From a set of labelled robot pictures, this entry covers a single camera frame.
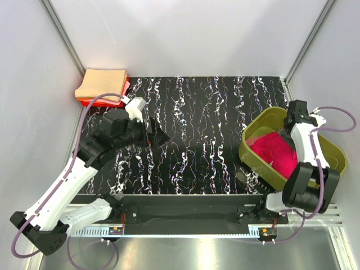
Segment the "folded beige t shirt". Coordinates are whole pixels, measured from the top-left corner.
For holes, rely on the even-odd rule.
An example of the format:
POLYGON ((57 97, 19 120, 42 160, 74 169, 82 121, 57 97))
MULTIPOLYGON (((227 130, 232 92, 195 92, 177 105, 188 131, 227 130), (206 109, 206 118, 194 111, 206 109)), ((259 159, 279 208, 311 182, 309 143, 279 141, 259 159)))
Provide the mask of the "folded beige t shirt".
POLYGON ((89 99, 105 93, 121 95, 127 77, 126 70, 87 69, 80 87, 75 90, 75 97, 89 99))

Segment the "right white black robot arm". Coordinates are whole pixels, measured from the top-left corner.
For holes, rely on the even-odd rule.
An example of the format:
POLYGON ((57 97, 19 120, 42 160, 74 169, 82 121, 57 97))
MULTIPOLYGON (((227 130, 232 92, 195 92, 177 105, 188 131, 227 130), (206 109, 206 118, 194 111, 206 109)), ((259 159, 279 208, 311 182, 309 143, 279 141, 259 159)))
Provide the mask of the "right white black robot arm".
POLYGON ((340 180, 331 169, 318 140, 318 131, 326 124, 324 117, 309 113, 305 101, 289 103, 284 130, 290 145, 277 132, 257 139, 251 149, 279 173, 286 173, 283 190, 266 197, 264 208, 284 214, 295 212, 304 219, 324 213, 340 180))

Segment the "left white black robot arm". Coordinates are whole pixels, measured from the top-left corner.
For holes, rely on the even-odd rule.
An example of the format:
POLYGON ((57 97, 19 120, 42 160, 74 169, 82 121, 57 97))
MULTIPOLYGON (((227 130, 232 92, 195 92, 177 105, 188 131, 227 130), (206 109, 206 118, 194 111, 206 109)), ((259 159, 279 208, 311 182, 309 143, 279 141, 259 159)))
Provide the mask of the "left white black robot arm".
POLYGON ((80 139, 73 157, 45 194, 27 211, 13 213, 10 221, 18 229, 11 246, 13 255, 22 257, 16 251, 20 235, 24 235, 38 253, 51 255, 72 233, 99 221, 116 223, 123 218, 120 199, 109 193, 73 211, 65 209, 118 150, 131 145, 157 148, 168 140, 169 136, 155 118, 145 124, 124 109, 111 109, 89 136, 80 139))

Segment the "left aluminium frame post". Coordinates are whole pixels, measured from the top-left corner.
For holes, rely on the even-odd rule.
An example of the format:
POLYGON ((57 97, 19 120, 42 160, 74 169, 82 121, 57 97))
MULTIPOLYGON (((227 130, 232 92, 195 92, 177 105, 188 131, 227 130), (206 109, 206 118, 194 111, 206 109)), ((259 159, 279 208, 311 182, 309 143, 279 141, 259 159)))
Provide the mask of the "left aluminium frame post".
POLYGON ((65 29, 63 23, 61 22, 61 19, 52 4, 52 1, 40 0, 39 2, 42 5, 42 7, 44 8, 56 33, 58 34, 59 38, 61 39, 75 68, 77 69, 78 73, 83 77, 85 75, 86 69, 85 69, 73 43, 71 42, 70 37, 67 34, 66 29, 65 29))

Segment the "olive green plastic bin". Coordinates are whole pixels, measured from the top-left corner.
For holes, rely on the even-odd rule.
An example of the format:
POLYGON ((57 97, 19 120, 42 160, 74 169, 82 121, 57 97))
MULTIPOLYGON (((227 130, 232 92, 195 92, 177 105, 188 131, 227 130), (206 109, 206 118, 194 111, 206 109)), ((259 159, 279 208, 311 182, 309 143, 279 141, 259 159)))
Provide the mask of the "olive green plastic bin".
POLYGON ((280 135, 287 111, 270 107, 244 130, 238 150, 240 160, 280 192, 297 162, 296 150, 280 135))

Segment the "aluminium frame post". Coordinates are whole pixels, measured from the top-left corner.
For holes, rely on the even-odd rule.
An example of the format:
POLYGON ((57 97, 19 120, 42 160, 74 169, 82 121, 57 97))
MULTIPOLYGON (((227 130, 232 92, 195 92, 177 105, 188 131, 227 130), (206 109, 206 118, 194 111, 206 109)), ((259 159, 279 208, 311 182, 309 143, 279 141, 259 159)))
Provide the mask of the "aluminium frame post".
POLYGON ((83 77, 85 75, 86 69, 85 69, 73 43, 71 42, 70 37, 67 34, 66 29, 65 29, 63 23, 61 22, 61 19, 52 4, 52 1, 40 0, 39 2, 42 5, 42 7, 44 8, 56 33, 58 34, 59 38, 61 39, 75 68, 77 69, 78 73, 83 77))
POLYGON ((299 53, 297 54, 295 61, 293 62, 289 72, 284 77, 285 84, 290 84, 293 76, 295 75, 296 71, 298 70, 300 64, 303 62, 306 54, 308 53, 309 49, 311 48, 312 44, 314 43, 315 39, 317 38, 318 34, 320 33, 322 27, 324 26, 327 18, 331 14, 332 10, 337 4, 337 0, 327 0, 322 7, 317 19, 315 20, 309 34, 307 35, 299 53))

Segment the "folded red orange t shirts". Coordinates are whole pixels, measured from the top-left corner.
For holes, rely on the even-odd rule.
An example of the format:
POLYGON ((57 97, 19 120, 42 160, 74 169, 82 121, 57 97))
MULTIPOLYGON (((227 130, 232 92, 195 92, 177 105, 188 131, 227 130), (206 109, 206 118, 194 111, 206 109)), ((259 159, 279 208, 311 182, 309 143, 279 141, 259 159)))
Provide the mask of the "folded red orange t shirts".
MULTIPOLYGON (((125 98, 120 98, 120 97, 116 97, 116 96, 106 96, 106 97, 102 97, 99 98, 94 104, 93 106, 98 106, 98 107, 123 107, 126 103, 126 101, 129 101, 129 98, 127 97, 127 92, 128 92, 128 88, 130 86, 130 81, 129 78, 127 77, 127 81, 125 83, 124 89, 123 89, 123 93, 120 94, 125 98)), ((87 106, 91 103, 91 101, 93 101, 94 98, 89 98, 89 99, 77 99, 83 106, 87 106)))

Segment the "black marble pattern mat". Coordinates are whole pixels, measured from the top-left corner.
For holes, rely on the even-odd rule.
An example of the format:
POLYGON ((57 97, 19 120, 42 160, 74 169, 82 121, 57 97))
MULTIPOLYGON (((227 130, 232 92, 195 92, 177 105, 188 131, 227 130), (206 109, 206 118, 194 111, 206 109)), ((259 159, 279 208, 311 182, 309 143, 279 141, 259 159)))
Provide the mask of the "black marble pattern mat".
POLYGON ((147 101, 169 136, 159 148, 117 152, 81 194, 268 194, 239 158, 242 133, 266 108, 286 108, 277 76, 133 77, 129 97, 147 101))

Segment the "bright pink t shirt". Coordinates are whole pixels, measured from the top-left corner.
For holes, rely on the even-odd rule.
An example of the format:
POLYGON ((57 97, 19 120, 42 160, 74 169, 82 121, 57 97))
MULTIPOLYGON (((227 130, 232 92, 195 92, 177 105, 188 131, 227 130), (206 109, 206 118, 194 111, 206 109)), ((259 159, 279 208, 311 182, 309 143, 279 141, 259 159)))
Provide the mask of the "bright pink t shirt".
POLYGON ((298 164, 295 150, 277 132, 257 138, 250 148, 286 179, 290 178, 298 164))

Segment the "right aluminium frame post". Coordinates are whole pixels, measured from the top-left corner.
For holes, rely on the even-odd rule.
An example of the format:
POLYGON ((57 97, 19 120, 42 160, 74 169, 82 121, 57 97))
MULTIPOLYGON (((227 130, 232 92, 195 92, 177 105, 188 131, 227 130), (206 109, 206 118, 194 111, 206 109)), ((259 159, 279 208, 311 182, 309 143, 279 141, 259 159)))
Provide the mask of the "right aluminium frame post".
POLYGON ((309 49, 311 48, 312 44, 314 43, 315 39, 317 38, 318 34, 320 33, 322 27, 324 26, 327 18, 331 14, 332 10, 337 4, 337 0, 327 0, 322 7, 317 19, 315 20, 309 34, 307 35, 299 53, 297 54, 295 61, 293 62, 289 72, 284 77, 285 84, 290 84, 293 76, 295 75, 296 71, 298 70, 300 64, 303 62, 306 54, 308 53, 309 49))

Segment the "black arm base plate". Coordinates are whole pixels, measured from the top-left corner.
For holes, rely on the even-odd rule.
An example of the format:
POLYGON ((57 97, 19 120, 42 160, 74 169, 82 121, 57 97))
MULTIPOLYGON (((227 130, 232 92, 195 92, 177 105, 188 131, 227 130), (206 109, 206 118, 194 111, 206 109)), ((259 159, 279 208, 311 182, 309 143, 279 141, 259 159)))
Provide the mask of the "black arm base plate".
POLYGON ((263 195, 124 195, 111 203, 129 224, 150 220, 218 220, 285 225, 287 216, 266 210, 263 195))

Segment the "aluminium rail front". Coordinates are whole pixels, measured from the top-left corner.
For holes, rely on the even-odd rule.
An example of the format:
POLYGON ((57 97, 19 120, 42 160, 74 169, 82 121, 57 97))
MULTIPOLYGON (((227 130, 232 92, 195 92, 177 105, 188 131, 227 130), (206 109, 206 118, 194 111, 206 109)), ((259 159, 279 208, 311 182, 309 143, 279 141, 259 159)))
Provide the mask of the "aluminium rail front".
MULTIPOLYGON (((70 206, 66 208, 65 212, 70 212, 82 206, 85 206, 85 204, 70 204, 70 206)), ((240 212, 246 212, 248 210, 251 210, 254 206, 255 204, 245 204, 245 205, 240 205, 240 208, 239 207, 238 208, 240 212)), ((295 223, 300 224, 302 221, 302 217, 300 217, 294 211, 287 213, 287 216, 285 216, 284 218, 287 218, 288 222, 287 223, 285 221, 280 222, 280 218, 278 218, 277 224, 279 224, 279 226, 285 226, 284 224, 295 224, 295 223)), ((253 226, 255 226, 255 224, 259 225, 260 221, 251 221, 250 224, 254 224, 253 226)), ((312 219, 305 220, 305 226, 335 227, 342 225, 343 224, 336 205, 330 205, 330 208, 327 209, 325 213, 323 214, 318 213, 312 219)))

